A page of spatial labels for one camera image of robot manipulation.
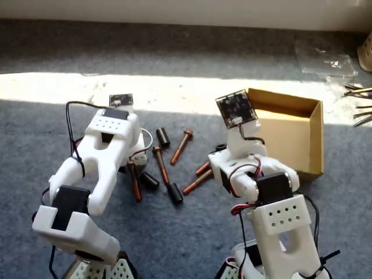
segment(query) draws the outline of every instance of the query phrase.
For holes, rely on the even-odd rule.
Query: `copper screw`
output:
[[[182,193],[187,195],[192,190],[194,190],[196,187],[198,187],[202,182],[206,181],[208,178],[211,178],[213,176],[212,170],[208,170],[207,172],[203,173],[198,179],[196,179],[193,183],[191,183],[189,186],[184,188],[182,190]]]
[[[158,161],[158,166],[160,168],[164,183],[166,185],[170,184],[167,169],[165,168],[163,161],[162,148],[160,146],[154,146],[152,148],[152,153],[154,154],[156,161]]]
[[[127,163],[127,167],[128,167],[128,169],[130,171],[130,174],[132,176],[132,189],[133,189],[133,193],[134,193],[134,196],[135,196],[135,200],[137,202],[141,202],[142,201],[142,195],[141,195],[140,188],[138,187],[137,172],[135,171],[135,163],[132,162],[132,161],[129,161]]]
[[[200,168],[196,170],[195,174],[197,176],[200,176],[204,171],[206,171],[209,168],[210,168],[210,163],[206,162],[203,166],[201,166]]]
[[[182,139],[180,145],[178,146],[177,150],[173,154],[172,160],[170,161],[170,164],[174,166],[176,162],[178,161],[178,158],[181,156],[183,150],[186,147],[186,144],[188,143],[189,140],[192,139],[192,131],[191,130],[185,130],[184,131],[184,138]]]

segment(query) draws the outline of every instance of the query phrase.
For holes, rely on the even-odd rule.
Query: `plier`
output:
[[[356,106],[355,108],[356,109],[371,109],[372,106]],[[368,116],[366,118],[362,119],[361,121],[355,123],[354,127],[357,127],[357,126],[360,126],[360,125],[363,125],[363,124],[366,124],[366,123],[372,121],[372,111],[357,113],[357,114],[353,115],[353,118],[356,119],[356,118],[358,118],[360,116],[364,116],[364,115],[368,115]]]
[[[372,92],[372,87],[362,88],[351,84],[345,84],[345,88],[350,89],[350,91],[346,92],[344,96],[354,96],[358,98],[372,99],[372,94],[362,95],[363,93]]]

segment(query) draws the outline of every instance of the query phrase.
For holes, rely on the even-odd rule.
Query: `perforated white block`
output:
[[[97,113],[88,125],[85,134],[91,134],[93,131],[97,131],[100,133],[121,135],[126,138],[129,129],[131,129],[131,126],[128,125],[127,120],[106,117]]]
[[[281,234],[311,224],[303,195],[260,206],[254,214],[262,220],[267,235]]]
[[[239,279],[238,270],[227,266],[225,270],[223,271],[220,278],[221,279]]]
[[[80,262],[69,279],[102,279],[105,267],[102,264]],[[106,269],[106,272],[109,273],[107,279],[134,279],[126,259],[119,259],[115,267],[111,271]]]

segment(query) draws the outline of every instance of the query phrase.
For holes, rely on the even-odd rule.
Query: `brown cardboard box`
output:
[[[297,96],[247,89],[262,124],[258,137],[270,157],[298,171],[301,181],[323,174],[323,104]]]

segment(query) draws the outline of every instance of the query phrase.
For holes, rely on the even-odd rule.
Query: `black wire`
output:
[[[56,252],[56,246],[53,245],[52,246],[51,259],[49,260],[49,271],[51,272],[53,279],[58,279],[57,275],[55,274],[55,272],[53,270],[53,261],[54,261],[55,252]]]
[[[45,194],[46,194],[47,192],[49,192],[49,187],[46,188],[46,189],[41,193],[41,203],[42,203],[42,205],[45,205],[44,196],[45,196]]]
[[[260,141],[263,145],[265,145],[265,141],[263,140],[263,138],[244,136],[244,131],[243,131],[241,124],[239,124],[239,133],[242,136],[242,138],[246,141]]]
[[[74,159],[76,159],[79,162],[79,164],[81,166],[81,171],[83,172],[83,177],[84,177],[85,176],[85,166],[84,166],[82,158],[79,155],[79,152],[77,151],[76,141],[74,140],[74,134],[73,134],[73,131],[72,131],[71,118],[70,118],[70,105],[71,104],[90,106],[90,107],[95,108],[95,109],[107,109],[107,107],[106,106],[96,106],[96,105],[93,105],[91,103],[86,103],[86,102],[81,102],[81,101],[70,101],[70,102],[66,103],[66,122],[67,122],[67,130],[69,132],[69,139],[70,139],[70,156],[72,158],[74,158],[73,154],[75,152],[76,158],[74,158]]]
[[[239,212],[239,219],[240,219],[240,224],[242,226],[242,232],[243,232],[244,258],[243,258],[242,263],[239,266],[238,279],[240,279],[240,275],[242,273],[243,265],[244,265],[245,258],[246,258],[246,240],[245,240],[244,222],[243,222],[243,217],[242,217],[242,212],[241,211]]]
[[[319,225],[320,225],[320,213],[319,213],[319,208],[317,207],[317,205],[314,203],[314,201],[309,197],[307,196],[306,194],[304,194],[303,192],[301,191],[297,191],[297,193],[303,195],[303,197],[305,199],[307,199],[310,204],[313,206],[314,210],[315,210],[315,225],[314,225],[314,242],[315,242],[315,247],[316,249],[318,250],[318,240],[319,240]]]

